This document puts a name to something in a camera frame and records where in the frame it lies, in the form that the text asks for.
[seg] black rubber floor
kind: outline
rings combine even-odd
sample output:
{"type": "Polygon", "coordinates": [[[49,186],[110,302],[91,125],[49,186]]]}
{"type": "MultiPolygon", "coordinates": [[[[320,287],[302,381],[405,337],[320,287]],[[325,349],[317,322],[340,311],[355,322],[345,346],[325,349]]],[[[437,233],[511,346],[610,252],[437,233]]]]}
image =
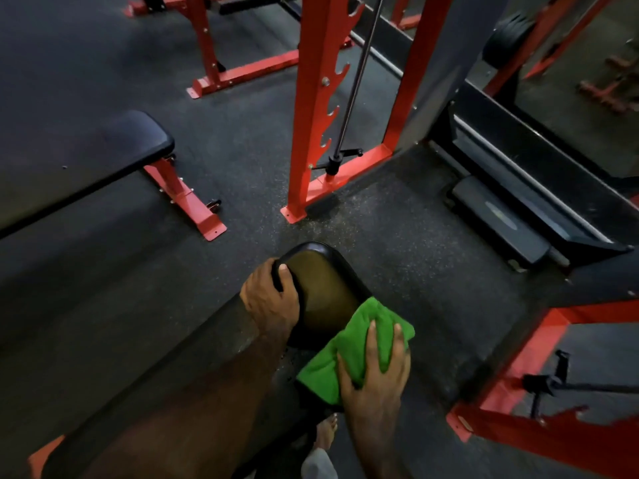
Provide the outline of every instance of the black rubber floor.
{"type": "MultiPolygon", "coordinates": [[[[222,199],[229,230],[204,241],[134,174],[0,241],[0,476],[25,477],[31,452],[131,383],[257,264],[311,239],[341,251],[415,325],[397,437],[415,477],[589,476],[480,439],[461,444],[444,420],[460,385],[514,323],[538,316],[562,277],[552,268],[511,271],[443,205],[456,177],[425,150],[288,225],[279,208],[295,69],[193,101],[185,88],[202,69],[188,22],[176,13],[129,20],[125,1],[0,2],[0,161],[36,167],[102,119],[146,110],[175,137],[185,182],[205,201],[222,199]]],[[[212,33],[220,60],[233,67],[294,48],[298,27],[267,7],[212,16],[212,33]]],[[[346,147],[379,141],[396,87],[369,64],[346,147]]],[[[347,80],[336,102],[345,103],[348,88],[347,80]]],[[[362,476],[343,425],[331,456],[340,476],[362,476]]]]}

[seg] green towel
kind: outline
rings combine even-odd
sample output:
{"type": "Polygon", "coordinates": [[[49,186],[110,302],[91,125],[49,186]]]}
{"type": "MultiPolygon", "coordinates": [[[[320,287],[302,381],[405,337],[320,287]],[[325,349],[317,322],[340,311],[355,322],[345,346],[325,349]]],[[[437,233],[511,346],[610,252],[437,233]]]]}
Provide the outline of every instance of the green towel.
{"type": "Polygon", "coordinates": [[[297,379],[324,402],[330,405],[341,404],[337,378],[337,352],[339,351],[346,363],[353,383],[360,388],[366,371],[366,334],[373,319],[377,324],[379,368],[382,372],[386,372],[393,343],[393,325],[396,322],[400,323],[404,331],[406,348],[408,348],[408,340],[415,336],[415,329],[409,322],[384,307],[377,299],[370,297],[357,308],[346,328],[307,363],[299,372],[297,379]]]}

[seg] black padded seat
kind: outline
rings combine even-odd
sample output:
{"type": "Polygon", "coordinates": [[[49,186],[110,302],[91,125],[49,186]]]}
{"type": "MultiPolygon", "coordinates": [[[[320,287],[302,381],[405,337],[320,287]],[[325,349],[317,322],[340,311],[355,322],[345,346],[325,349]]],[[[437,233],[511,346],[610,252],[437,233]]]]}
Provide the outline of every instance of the black padded seat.
{"type": "Polygon", "coordinates": [[[127,111],[96,129],[64,158],[37,165],[5,158],[0,173],[0,238],[173,152],[173,138],[147,113],[127,111]]]}
{"type": "MultiPolygon", "coordinates": [[[[258,413],[242,465],[234,475],[239,478],[246,477],[274,449],[315,429],[331,412],[319,398],[296,383],[295,377],[316,350],[343,329],[359,305],[371,296],[345,259],[323,243],[301,244],[279,262],[289,265],[301,291],[302,316],[258,413]]],[[[170,394],[230,360],[255,337],[256,328],[237,294],[68,435],[49,456],[42,478],[78,478],[126,427],[170,394]]]]}

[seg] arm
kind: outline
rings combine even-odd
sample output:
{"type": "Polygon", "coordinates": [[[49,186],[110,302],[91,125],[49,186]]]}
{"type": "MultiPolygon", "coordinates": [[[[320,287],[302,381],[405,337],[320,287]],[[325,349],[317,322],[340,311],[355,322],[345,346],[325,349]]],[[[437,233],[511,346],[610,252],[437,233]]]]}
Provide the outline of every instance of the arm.
{"type": "Polygon", "coordinates": [[[379,370],[377,329],[375,322],[371,322],[366,338],[366,376],[361,390],[353,387],[339,354],[337,365],[348,431],[366,477],[411,479],[411,473],[393,447],[400,398],[410,373],[410,353],[404,349],[400,325],[395,325],[390,364],[386,373],[382,373],[379,370]]]}
{"type": "Polygon", "coordinates": [[[274,260],[253,272],[240,292],[259,337],[125,431],[83,479],[210,479],[233,474],[299,318],[297,292],[285,265],[279,268],[284,291],[273,286],[274,260]]]}

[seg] bare foot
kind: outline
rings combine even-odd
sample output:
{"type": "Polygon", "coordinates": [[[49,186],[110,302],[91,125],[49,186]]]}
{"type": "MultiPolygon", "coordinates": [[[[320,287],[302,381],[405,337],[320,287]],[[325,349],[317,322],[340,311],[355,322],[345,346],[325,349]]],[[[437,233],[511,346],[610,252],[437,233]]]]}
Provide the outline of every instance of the bare foot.
{"type": "Polygon", "coordinates": [[[313,450],[324,449],[328,451],[335,438],[335,432],[337,432],[337,414],[333,413],[330,417],[318,423],[318,433],[313,444],[313,450]]]}

